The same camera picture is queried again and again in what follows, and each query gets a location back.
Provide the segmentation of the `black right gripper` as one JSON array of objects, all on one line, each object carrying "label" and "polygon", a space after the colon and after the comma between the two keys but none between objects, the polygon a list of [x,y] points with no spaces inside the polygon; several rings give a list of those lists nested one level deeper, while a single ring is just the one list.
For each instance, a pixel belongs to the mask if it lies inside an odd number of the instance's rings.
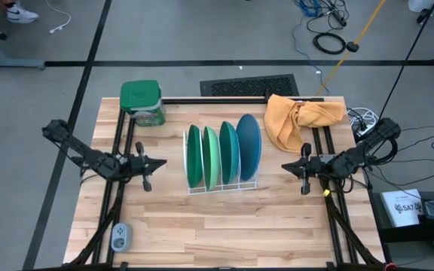
[{"label": "black right gripper", "polygon": [[301,147],[301,159],[284,163],[281,167],[287,172],[292,173],[297,178],[302,179],[301,194],[308,195],[310,192],[309,177],[321,177],[324,176],[328,180],[331,180],[330,174],[326,170],[326,165],[321,161],[320,157],[312,157],[311,145],[304,143]]}]

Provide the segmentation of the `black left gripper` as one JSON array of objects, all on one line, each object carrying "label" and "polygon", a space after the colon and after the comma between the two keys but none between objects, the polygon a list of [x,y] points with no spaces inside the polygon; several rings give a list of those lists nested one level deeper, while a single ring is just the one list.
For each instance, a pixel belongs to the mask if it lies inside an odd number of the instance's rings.
[{"label": "black left gripper", "polygon": [[164,166],[167,161],[162,159],[148,158],[148,156],[145,154],[145,150],[141,142],[136,143],[136,151],[136,156],[133,154],[129,156],[131,172],[133,173],[133,175],[140,174],[142,176],[142,185],[144,191],[152,191],[151,183],[148,179],[148,174],[152,174],[154,171]]}]

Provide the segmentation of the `dark green plate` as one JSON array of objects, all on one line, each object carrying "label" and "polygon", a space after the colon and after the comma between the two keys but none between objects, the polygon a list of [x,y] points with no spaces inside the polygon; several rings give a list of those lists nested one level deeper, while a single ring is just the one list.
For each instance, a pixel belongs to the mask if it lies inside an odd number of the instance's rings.
[{"label": "dark green plate", "polygon": [[196,188],[200,185],[203,177],[202,154],[201,154],[201,134],[200,129],[191,125],[188,131],[187,140],[187,178],[190,188]]}]

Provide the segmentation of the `blue plate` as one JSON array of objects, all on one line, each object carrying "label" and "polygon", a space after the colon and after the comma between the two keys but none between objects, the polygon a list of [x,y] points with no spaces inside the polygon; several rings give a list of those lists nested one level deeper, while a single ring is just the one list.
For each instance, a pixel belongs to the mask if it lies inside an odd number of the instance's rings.
[{"label": "blue plate", "polygon": [[237,124],[240,146],[240,178],[249,181],[257,172],[261,158],[261,130],[251,114],[244,114]]}]

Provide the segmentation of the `light green plate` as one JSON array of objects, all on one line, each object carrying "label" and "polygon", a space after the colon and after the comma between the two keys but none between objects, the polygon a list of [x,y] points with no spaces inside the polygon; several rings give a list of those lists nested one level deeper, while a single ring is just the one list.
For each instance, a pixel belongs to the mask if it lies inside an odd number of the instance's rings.
[{"label": "light green plate", "polygon": [[206,126],[203,132],[203,174],[207,191],[218,184],[220,171],[219,141],[214,129]]}]

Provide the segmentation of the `teal plate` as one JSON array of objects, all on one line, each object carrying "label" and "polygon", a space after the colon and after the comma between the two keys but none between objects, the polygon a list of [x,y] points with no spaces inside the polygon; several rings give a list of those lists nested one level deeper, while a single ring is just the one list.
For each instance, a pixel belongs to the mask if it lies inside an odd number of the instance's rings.
[{"label": "teal plate", "polygon": [[236,130],[227,121],[224,121],[221,125],[219,144],[221,151],[222,180],[224,184],[230,184],[237,177],[240,157]]}]

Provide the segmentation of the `orange cloth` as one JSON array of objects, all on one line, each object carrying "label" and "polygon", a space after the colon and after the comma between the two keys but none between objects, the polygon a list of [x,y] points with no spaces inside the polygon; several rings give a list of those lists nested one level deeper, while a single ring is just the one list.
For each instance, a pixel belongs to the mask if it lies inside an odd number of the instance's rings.
[{"label": "orange cloth", "polygon": [[320,128],[342,121],[342,102],[293,101],[273,94],[267,101],[264,126],[270,141],[280,150],[299,153],[304,144],[301,128]]}]

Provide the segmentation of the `green lid wipes container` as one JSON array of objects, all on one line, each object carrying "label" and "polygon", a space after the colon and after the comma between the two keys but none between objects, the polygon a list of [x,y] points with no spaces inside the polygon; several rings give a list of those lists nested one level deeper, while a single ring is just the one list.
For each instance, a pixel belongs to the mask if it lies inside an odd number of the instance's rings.
[{"label": "green lid wipes container", "polygon": [[120,108],[128,113],[138,126],[161,126],[165,123],[161,88],[156,80],[123,83]]}]

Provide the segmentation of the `black floor vent grate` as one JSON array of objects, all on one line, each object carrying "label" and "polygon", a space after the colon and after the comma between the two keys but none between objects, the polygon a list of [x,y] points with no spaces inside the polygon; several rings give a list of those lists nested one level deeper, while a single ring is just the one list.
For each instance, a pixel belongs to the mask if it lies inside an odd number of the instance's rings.
[{"label": "black floor vent grate", "polygon": [[299,96],[293,74],[200,82],[201,96]]}]

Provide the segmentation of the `white box with label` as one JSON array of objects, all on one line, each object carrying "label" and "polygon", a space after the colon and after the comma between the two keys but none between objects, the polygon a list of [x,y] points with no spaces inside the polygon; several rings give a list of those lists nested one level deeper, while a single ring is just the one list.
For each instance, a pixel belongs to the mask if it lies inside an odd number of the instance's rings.
[{"label": "white box with label", "polygon": [[423,214],[421,196],[417,189],[383,192],[381,200],[393,227],[419,224]]}]

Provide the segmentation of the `black box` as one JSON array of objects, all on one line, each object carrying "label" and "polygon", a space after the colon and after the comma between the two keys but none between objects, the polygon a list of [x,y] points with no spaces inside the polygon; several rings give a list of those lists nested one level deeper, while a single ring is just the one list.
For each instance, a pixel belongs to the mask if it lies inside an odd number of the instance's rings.
[{"label": "black box", "polygon": [[[423,201],[434,200],[434,191],[419,191],[423,207]],[[372,203],[373,209],[378,212],[380,222],[378,224],[378,231],[382,242],[434,242],[434,219],[427,219],[424,215],[419,215],[419,224],[393,227],[390,219],[388,218],[386,209],[381,200],[381,193],[373,195],[374,202]]]}]

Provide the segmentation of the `white shoe black logo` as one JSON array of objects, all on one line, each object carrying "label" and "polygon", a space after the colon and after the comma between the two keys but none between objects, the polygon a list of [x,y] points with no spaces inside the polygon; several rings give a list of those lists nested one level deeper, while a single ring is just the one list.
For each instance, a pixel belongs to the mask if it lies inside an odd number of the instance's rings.
[{"label": "white shoe black logo", "polygon": [[10,2],[5,5],[6,17],[10,23],[27,24],[39,18],[37,13],[26,10],[19,2]]}]

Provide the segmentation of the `black metal table frame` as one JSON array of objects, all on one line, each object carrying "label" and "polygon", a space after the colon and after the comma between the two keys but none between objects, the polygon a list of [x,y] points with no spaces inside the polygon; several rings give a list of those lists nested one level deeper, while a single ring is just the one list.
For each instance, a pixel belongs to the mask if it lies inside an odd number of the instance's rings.
[{"label": "black metal table frame", "polygon": [[[301,180],[281,168],[299,159],[278,149],[264,128],[266,105],[250,98],[165,99],[166,123],[138,127],[132,140],[142,142],[150,157],[167,164],[150,176],[152,192],[142,178],[124,188],[120,221],[133,228],[127,253],[109,253],[107,230],[98,263],[129,267],[326,267],[337,259],[351,262],[342,229],[331,230],[319,181],[310,178],[310,193],[301,195]],[[184,173],[183,133],[190,125],[219,134],[224,121],[234,126],[252,114],[261,128],[261,159],[254,190],[189,194]],[[63,263],[74,260],[96,232],[105,181],[92,177],[82,185]],[[344,194],[350,224],[366,248],[385,261],[369,194],[360,183]]]}]

